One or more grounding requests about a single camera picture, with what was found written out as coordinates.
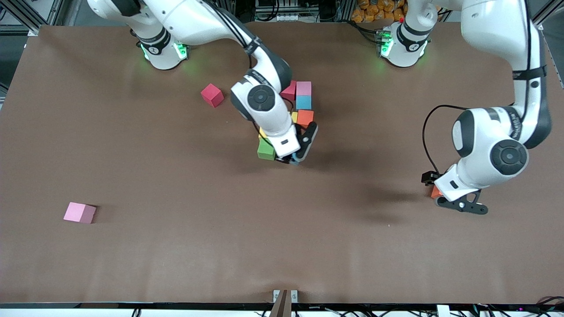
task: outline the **wooden block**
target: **wooden block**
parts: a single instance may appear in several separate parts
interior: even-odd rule
[[[311,81],[298,81],[296,83],[296,96],[311,96]]]
[[[288,99],[288,100],[295,100],[296,99],[296,81],[292,80],[290,81],[290,86],[288,86],[286,89],[284,89],[281,93],[280,96]]]
[[[74,222],[92,223],[96,207],[70,202],[63,219]]]
[[[274,152],[274,147],[267,140],[261,138],[258,141],[257,155],[259,159],[273,161],[276,157],[276,152]]]
[[[311,110],[298,110],[298,122],[302,128],[307,128],[311,121],[314,120],[314,112]]]
[[[212,83],[204,88],[200,94],[202,95],[202,98],[204,98],[204,101],[214,108],[223,101],[223,94],[221,90],[215,87]]]
[[[443,196],[443,193],[441,193],[440,190],[435,185],[433,185],[433,191],[431,192],[431,198],[437,199],[441,196]]]
[[[268,139],[268,137],[267,137],[266,134],[265,134],[265,131],[262,130],[262,128],[260,128],[260,129],[258,130],[258,138],[259,138],[259,139],[262,139],[262,138]]]
[[[296,110],[311,110],[311,96],[296,96]]]

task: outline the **white robotic arm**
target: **white robotic arm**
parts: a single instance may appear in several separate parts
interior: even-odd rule
[[[298,135],[279,95],[290,85],[292,70],[229,12],[204,0],[88,2],[98,15],[128,24],[141,41],[149,61],[159,69],[172,68],[182,61],[178,60],[178,54],[173,56],[177,52],[175,45],[179,43],[202,45],[222,38],[238,42],[247,55],[256,58],[257,64],[231,88],[233,105],[245,119],[262,127],[279,161],[305,158],[317,125],[312,124],[314,131],[306,130],[310,138]],[[131,9],[122,10],[119,6]]]
[[[513,104],[465,110],[452,128],[461,159],[434,184],[448,201],[455,201],[519,175],[528,164],[527,149],[548,136],[546,65],[525,0],[410,0],[405,22],[385,29],[390,39],[381,47],[384,58],[400,67],[417,62],[437,20],[434,5],[461,10],[465,40],[513,68]]]

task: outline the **brown table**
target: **brown table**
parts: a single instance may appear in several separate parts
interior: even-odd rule
[[[235,42],[195,47],[171,71],[126,28],[45,27],[0,113],[0,301],[532,303],[562,294],[564,92],[551,66],[551,136],[485,216],[437,208],[420,175],[437,104],[513,102],[508,64],[438,24],[410,69],[348,25],[251,24],[313,82],[320,126],[306,162],[257,158],[225,92],[246,70]],[[439,168],[457,160],[458,111],[429,122]],[[63,220],[70,201],[94,224]]]

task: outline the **magenta cube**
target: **magenta cube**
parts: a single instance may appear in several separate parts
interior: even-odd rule
[[[288,100],[295,100],[296,99],[296,81],[290,81],[290,86],[286,87],[281,93],[280,96],[286,98]]]
[[[212,83],[201,92],[202,98],[212,107],[217,107],[223,101],[221,90]]]
[[[95,211],[96,207],[94,206],[71,202],[67,207],[67,212],[65,213],[65,217],[63,217],[63,219],[82,223],[92,223]]]
[[[296,96],[311,96],[311,81],[298,81],[296,83]]]

